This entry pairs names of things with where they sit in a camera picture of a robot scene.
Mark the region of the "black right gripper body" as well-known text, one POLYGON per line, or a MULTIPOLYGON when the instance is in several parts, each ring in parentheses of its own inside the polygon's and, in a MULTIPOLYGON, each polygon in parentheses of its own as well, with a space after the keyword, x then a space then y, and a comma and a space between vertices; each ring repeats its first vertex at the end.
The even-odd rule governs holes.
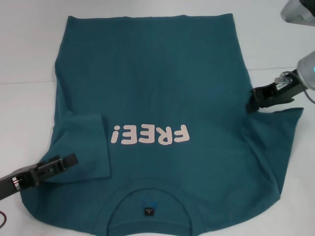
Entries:
POLYGON ((261 108, 290 103, 294 101, 293 97, 300 93, 297 71, 283 72, 279 78, 284 79, 284 82, 273 82, 261 89, 261 108))

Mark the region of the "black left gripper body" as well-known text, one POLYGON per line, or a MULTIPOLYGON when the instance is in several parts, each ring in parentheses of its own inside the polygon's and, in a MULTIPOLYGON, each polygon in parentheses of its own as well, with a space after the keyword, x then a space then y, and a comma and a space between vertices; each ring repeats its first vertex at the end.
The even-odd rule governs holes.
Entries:
POLYGON ((62 160, 59 157, 15 170, 0 179, 0 199, 3 200, 22 190, 37 187, 61 172, 62 160))

